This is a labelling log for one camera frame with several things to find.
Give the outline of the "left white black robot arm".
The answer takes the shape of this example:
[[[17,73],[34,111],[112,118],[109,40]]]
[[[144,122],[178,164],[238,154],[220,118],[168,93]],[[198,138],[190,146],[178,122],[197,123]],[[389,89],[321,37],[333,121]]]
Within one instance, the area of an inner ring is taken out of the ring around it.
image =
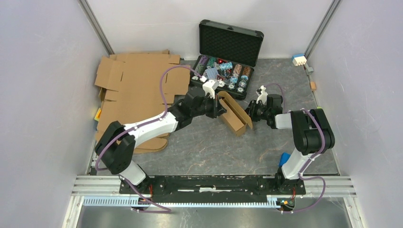
[[[100,170],[99,163],[102,162],[112,175],[124,178],[137,193],[145,193],[149,189],[149,177],[132,160],[137,146],[162,134],[178,131],[190,125],[195,117],[217,118],[226,112],[218,95],[193,87],[184,98],[155,117],[131,124],[111,122],[95,146],[96,170]]]

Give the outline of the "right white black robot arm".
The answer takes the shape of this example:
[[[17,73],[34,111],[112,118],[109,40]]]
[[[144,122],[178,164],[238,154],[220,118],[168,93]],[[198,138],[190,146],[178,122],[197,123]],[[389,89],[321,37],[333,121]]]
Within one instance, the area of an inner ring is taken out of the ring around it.
[[[307,167],[319,155],[335,145],[334,133],[323,109],[301,109],[285,112],[283,97],[270,94],[266,99],[252,100],[245,109],[253,122],[261,120],[271,129],[291,129],[294,150],[275,174],[277,192],[286,194],[304,178]]]

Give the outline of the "brown cardboard box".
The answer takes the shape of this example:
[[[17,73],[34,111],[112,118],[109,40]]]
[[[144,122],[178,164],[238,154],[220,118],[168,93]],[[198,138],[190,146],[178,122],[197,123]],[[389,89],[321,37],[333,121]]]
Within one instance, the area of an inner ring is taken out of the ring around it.
[[[218,92],[218,96],[220,104],[226,110],[226,113],[220,115],[219,118],[236,136],[243,135],[246,132],[247,126],[250,129],[253,128],[249,115],[229,93],[220,91]]]

